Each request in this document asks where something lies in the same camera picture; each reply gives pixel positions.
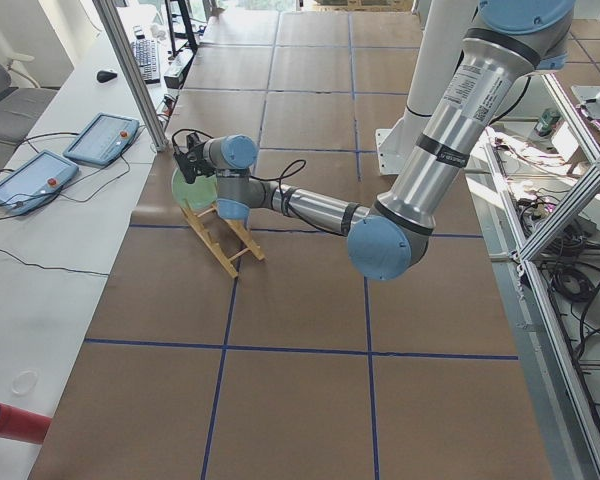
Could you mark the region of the light green plate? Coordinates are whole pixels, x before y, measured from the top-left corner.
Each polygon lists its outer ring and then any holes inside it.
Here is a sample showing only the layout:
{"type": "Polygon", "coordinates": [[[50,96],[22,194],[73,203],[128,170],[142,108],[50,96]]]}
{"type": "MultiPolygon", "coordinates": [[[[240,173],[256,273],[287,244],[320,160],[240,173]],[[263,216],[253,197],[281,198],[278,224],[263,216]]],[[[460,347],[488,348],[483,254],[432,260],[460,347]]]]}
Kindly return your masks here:
{"type": "Polygon", "coordinates": [[[189,184],[182,172],[176,169],[171,178],[171,190],[179,206],[190,207],[194,211],[205,210],[217,199],[216,176],[198,176],[194,183],[189,184]]]}

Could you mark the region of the far blue teach pendant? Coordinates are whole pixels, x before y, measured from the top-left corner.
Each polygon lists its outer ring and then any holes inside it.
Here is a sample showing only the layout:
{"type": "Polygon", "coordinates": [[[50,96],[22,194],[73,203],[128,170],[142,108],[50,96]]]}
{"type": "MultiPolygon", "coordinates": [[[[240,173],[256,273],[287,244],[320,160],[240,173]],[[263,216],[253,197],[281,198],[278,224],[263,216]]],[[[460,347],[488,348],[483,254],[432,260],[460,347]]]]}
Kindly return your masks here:
{"type": "Polygon", "coordinates": [[[63,155],[73,161],[106,166],[130,145],[138,131],[137,119],[99,113],[65,149],[63,155]]]}

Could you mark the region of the blue teach pendant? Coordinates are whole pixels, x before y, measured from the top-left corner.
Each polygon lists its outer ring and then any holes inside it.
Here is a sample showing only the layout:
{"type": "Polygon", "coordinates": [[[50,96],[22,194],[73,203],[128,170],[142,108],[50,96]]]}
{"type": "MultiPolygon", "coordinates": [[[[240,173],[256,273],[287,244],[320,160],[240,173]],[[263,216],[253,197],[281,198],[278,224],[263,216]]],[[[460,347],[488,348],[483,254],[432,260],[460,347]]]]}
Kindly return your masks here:
{"type": "Polygon", "coordinates": [[[63,155],[73,161],[106,166],[130,145],[138,131],[137,119],[99,113],[65,149],[63,155]]]}
{"type": "Polygon", "coordinates": [[[77,173],[76,163],[42,150],[0,181],[0,207],[25,214],[49,201],[77,173]]]}

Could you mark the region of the wooden dish rack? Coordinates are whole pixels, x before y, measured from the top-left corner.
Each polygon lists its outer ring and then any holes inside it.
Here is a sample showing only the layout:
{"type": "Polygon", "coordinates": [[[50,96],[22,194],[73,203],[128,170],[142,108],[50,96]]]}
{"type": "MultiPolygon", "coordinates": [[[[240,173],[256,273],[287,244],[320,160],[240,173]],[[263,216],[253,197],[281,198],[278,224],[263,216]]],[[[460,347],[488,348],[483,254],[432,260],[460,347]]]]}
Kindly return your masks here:
{"type": "Polygon", "coordinates": [[[256,260],[265,259],[251,231],[239,220],[222,219],[215,203],[202,210],[194,210],[188,202],[184,202],[180,210],[188,225],[231,278],[238,277],[237,263],[243,255],[250,253],[256,260]]]}

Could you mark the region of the black keyboard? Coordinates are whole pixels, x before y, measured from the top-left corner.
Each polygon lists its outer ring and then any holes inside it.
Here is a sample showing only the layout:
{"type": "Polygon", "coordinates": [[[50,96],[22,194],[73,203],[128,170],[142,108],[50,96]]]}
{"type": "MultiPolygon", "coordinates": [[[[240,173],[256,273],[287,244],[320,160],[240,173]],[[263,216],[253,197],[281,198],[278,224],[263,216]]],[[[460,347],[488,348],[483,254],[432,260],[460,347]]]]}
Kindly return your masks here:
{"type": "Polygon", "coordinates": [[[132,54],[138,65],[141,77],[146,84],[159,83],[159,46],[153,39],[136,39],[130,43],[132,54]]]}

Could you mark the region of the black computer mouse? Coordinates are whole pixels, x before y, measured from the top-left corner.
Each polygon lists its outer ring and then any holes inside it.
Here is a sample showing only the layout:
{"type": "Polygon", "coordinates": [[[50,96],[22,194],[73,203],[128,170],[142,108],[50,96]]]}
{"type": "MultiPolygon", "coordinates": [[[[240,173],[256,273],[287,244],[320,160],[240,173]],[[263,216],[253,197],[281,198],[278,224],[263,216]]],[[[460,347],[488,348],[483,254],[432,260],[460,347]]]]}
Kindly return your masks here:
{"type": "Polygon", "coordinates": [[[100,70],[96,74],[96,81],[98,83],[104,84],[104,83],[107,83],[107,82],[115,79],[117,76],[118,76],[118,74],[115,71],[100,70]]]}

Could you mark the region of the near blue teach pendant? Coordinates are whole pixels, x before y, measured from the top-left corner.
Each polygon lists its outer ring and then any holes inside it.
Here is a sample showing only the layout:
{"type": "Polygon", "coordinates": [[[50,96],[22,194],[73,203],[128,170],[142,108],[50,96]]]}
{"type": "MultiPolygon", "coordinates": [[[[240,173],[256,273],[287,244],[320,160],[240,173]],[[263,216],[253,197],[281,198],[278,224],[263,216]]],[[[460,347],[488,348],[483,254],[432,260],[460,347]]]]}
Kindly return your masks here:
{"type": "Polygon", "coordinates": [[[42,150],[0,181],[0,207],[25,214],[49,201],[77,173],[76,163],[42,150]]]}

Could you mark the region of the grey office chair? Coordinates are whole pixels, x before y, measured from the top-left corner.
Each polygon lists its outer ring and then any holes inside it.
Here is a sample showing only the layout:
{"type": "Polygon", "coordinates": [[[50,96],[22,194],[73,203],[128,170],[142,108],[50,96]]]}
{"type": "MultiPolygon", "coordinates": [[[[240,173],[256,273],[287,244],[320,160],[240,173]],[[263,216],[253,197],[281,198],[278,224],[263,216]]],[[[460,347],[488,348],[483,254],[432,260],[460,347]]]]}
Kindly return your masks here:
{"type": "Polygon", "coordinates": [[[0,64],[0,142],[15,145],[27,137],[57,91],[11,83],[11,75],[0,64]]]}

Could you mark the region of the red cylinder tube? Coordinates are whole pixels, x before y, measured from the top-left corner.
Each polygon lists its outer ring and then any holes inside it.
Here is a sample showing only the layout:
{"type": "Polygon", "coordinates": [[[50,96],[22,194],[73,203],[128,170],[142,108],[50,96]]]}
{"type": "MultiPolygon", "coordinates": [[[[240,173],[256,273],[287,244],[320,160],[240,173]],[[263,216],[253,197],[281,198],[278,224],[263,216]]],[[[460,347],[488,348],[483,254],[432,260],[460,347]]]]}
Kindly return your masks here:
{"type": "Polygon", "coordinates": [[[0,438],[40,445],[51,421],[50,417],[0,403],[0,438]]]}

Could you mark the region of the aluminium frame post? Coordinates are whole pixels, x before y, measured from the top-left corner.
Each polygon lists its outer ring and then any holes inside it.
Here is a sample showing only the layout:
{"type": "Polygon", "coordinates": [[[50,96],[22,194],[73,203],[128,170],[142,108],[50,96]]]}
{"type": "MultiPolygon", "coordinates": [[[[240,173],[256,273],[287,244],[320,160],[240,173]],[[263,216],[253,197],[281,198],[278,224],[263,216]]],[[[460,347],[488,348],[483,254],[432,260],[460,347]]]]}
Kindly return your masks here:
{"type": "Polygon", "coordinates": [[[93,0],[93,4],[127,80],[146,129],[150,134],[153,145],[157,152],[162,152],[168,146],[168,140],[132,53],[117,7],[110,0],[93,0]]]}

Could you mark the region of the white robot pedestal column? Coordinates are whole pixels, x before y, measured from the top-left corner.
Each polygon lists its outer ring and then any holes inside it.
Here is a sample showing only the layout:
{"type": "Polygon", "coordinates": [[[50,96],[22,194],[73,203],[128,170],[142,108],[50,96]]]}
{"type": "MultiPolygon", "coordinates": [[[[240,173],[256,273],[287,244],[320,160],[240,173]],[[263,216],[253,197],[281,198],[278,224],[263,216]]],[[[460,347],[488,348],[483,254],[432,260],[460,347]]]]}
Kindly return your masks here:
{"type": "Polygon", "coordinates": [[[399,174],[414,150],[460,62],[462,39],[477,5],[470,0],[431,2],[404,113],[392,128],[375,133],[381,175],[399,174]]]}

